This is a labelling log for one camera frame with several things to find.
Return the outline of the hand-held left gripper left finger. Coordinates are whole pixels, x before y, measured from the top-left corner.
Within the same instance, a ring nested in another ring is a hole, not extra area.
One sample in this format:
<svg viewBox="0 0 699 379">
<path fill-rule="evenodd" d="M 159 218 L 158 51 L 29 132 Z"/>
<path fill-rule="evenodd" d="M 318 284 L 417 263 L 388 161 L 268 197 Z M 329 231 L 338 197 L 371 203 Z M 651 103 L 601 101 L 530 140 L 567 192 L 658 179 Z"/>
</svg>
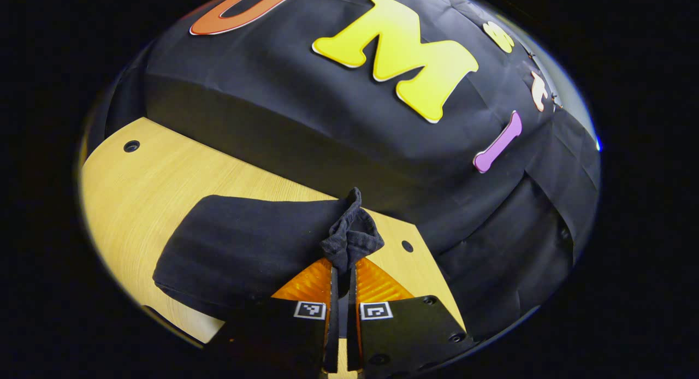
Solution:
<svg viewBox="0 0 699 379">
<path fill-rule="evenodd" d="M 322 378 L 335 269 L 319 259 L 271 297 L 228 314 L 208 342 L 217 368 L 234 378 Z"/>
</svg>

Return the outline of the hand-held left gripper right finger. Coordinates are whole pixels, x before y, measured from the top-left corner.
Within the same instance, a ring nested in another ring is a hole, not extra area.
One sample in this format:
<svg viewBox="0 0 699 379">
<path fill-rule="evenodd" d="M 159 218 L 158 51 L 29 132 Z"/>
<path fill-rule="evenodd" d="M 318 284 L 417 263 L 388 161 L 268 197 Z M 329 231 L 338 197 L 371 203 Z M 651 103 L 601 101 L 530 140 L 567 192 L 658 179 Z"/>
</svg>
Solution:
<svg viewBox="0 0 699 379">
<path fill-rule="evenodd" d="M 367 258 L 352 269 L 347 369 L 359 378 L 412 378 L 476 346 L 439 297 L 413 296 Z"/>
</svg>

